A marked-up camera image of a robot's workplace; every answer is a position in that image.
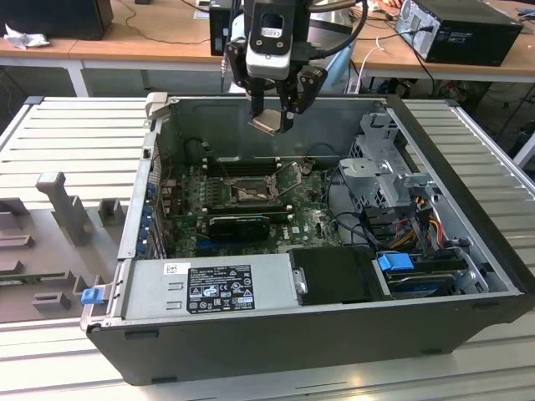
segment power supply label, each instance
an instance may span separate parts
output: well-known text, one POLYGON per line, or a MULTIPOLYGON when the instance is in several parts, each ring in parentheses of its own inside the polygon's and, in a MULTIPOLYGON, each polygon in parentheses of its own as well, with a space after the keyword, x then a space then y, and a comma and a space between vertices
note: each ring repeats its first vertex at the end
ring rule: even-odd
POLYGON ((254 309, 251 265, 195 267, 187 275, 189 313, 254 309))

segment sticker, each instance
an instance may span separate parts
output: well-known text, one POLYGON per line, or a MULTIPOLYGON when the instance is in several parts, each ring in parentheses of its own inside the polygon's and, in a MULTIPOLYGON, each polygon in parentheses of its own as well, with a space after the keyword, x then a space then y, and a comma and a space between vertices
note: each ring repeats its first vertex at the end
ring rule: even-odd
POLYGON ((9 287, 9 286, 22 286, 23 282, 20 280, 4 280, 0 282, 0 287, 9 287))
POLYGON ((252 310, 254 291, 251 265, 193 267, 188 270, 187 296, 186 310, 189 313, 252 310))
POLYGON ((280 28, 262 28, 261 33, 266 38, 280 38, 283 36, 283 30, 280 28))
POLYGON ((165 263, 164 274, 187 274, 191 263, 165 263))

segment robotic arm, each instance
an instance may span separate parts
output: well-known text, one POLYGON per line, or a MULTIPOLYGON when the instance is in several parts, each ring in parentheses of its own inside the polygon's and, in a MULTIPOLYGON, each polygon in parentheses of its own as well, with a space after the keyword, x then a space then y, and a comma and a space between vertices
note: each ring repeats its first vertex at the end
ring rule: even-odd
POLYGON ((327 71, 308 65, 350 45, 359 35, 368 15, 362 0, 362 18, 351 35, 330 49, 307 42, 310 13, 349 8, 361 0, 341 0, 313 5, 313 0, 244 0, 246 38, 227 43, 228 62, 234 82, 251 100, 251 124, 270 134, 293 127, 295 114, 304 113, 314 102, 327 71), (276 89, 281 111, 264 109, 264 92, 276 89))

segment aluminum profile table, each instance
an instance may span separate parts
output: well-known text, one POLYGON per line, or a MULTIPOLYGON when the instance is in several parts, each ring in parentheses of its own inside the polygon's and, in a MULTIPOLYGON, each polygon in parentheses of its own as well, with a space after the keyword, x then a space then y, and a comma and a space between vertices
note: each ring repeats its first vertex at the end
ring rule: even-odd
POLYGON ((40 173, 63 171, 85 207, 130 202, 141 146, 150 131, 144 98, 44 98, 27 102, 0 137, 0 199, 48 209, 40 173))
MULTIPOLYGON (((535 271, 532 182, 460 108, 441 101, 406 103, 535 271)), ((451 355, 143 388, 124 383, 79 329, 78 319, 12 324, 0 328, 0 374, 9 378, 0 381, 0 395, 54 401, 529 400, 535 394, 535 314, 489 327, 451 355)))

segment table leg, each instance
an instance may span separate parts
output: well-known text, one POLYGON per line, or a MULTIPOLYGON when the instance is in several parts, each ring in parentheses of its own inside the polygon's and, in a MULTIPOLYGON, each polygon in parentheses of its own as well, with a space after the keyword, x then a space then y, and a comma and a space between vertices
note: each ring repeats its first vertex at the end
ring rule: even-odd
POLYGON ((518 167, 522 168, 533 155, 535 155, 535 135, 532 135, 512 161, 514 161, 518 167))
POLYGON ((150 86, 150 80, 149 80, 149 71, 146 69, 140 70, 141 73, 141 83, 143 84, 144 90, 153 90, 153 88, 150 86))
POLYGON ((82 74, 82 70, 84 69, 82 62, 79 60, 69 60, 66 63, 65 68, 69 72, 70 81, 73 84, 76 96, 89 97, 89 90, 85 83, 84 75, 82 74))

